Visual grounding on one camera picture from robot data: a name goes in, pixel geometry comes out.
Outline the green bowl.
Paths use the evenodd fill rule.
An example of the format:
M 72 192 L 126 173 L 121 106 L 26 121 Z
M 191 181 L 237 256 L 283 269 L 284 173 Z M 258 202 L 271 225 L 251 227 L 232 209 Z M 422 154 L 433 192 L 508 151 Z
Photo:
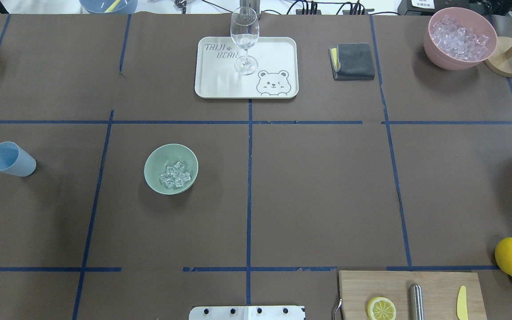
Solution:
M 165 166 L 173 165 L 177 161 L 186 164 L 187 170 L 191 173 L 192 181 L 180 190 L 165 188 L 159 182 L 159 174 L 165 171 Z M 176 195 L 183 193 L 193 186 L 198 171 L 199 162 L 197 156 L 190 148 L 182 144 L 165 144 L 148 156 L 144 165 L 144 178 L 146 184 L 158 194 Z

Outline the light blue plastic cup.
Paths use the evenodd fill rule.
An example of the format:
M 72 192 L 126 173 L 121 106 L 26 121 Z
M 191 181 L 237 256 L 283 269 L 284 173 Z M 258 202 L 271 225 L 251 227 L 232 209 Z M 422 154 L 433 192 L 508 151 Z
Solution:
M 36 170 L 36 160 L 11 141 L 0 143 L 0 172 L 12 176 L 30 176 Z

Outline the ice cubes in bowl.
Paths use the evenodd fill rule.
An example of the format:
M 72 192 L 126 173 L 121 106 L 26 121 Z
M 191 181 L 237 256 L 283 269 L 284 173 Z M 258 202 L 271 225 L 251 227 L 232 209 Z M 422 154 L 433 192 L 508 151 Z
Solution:
M 159 174 L 159 182 L 168 189 L 180 190 L 192 181 L 191 173 L 183 162 L 175 162 L 173 165 L 165 166 L 165 171 Z

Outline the blue bowl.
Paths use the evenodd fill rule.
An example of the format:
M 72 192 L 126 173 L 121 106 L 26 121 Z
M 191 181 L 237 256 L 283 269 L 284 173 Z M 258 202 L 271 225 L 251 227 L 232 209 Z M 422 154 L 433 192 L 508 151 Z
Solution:
M 91 14 L 133 14 L 138 0 L 80 0 L 82 8 Z

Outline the pink bowl with ice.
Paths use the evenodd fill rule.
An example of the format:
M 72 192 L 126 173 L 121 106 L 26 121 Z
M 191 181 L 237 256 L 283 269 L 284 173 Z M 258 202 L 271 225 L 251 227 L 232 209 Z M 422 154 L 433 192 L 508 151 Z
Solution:
M 428 58 L 446 70 L 471 68 L 492 56 L 497 34 L 488 19 L 460 7 L 435 12 L 424 35 Z

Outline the white bear tray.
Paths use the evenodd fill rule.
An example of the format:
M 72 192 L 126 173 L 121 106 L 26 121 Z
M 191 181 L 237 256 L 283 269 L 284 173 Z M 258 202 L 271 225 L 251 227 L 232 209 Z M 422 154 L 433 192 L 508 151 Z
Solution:
M 248 50 L 257 69 L 235 68 L 244 51 L 231 37 L 208 36 L 198 43 L 195 92 L 203 99 L 292 99 L 299 91 L 297 45 L 287 37 L 260 37 Z

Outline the clear wine glass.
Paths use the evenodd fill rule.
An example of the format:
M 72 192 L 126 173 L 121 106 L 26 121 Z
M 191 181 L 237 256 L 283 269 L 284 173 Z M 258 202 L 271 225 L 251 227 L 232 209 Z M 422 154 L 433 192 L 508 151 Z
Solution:
M 260 25 L 256 11 L 248 6 L 241 6 L 232 12 L 230 18 L 230 36 L 236 46 L 244 51 L 234 63 L 240 75 L 251 75 L 256 71 L 257 61 L 248 55 L 260 36 Z

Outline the lemon half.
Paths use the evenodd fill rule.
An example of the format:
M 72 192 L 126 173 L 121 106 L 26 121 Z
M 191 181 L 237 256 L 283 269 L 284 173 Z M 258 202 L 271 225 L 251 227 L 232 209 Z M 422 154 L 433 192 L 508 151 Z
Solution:
M 367 303 L 366 314 L 370 320 L 395 320 L 397 310 L 392 300 L 376 296 Z

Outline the wooden cutting board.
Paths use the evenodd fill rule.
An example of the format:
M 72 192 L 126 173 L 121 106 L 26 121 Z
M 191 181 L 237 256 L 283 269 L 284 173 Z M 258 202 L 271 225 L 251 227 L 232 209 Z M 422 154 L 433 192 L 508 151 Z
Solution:
M 467 289 L 470 320 L 487 318 L 481 285 L 473 272 L 339 271 L 344 320 L 367 320 L 368 302 L 384 296 L 396 306 L 397 320 L 410 320 L 410 286 L 421 287 L 426 320 L 456 320 L 459 289 Z

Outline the yellow plastic knife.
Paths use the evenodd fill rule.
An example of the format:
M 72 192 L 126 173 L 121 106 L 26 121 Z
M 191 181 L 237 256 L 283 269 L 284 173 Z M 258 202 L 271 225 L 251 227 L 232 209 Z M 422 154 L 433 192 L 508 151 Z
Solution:
M 458 320 L 468 320 L 467 288 L 461 285 L 456 298 L 456 316 Z

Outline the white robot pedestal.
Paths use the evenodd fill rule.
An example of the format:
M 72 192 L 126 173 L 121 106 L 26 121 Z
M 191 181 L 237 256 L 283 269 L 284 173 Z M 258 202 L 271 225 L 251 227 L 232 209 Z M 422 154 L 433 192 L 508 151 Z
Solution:
M 189 320 L 304 320 L 305 308 L 297 305 L 197 306 Z

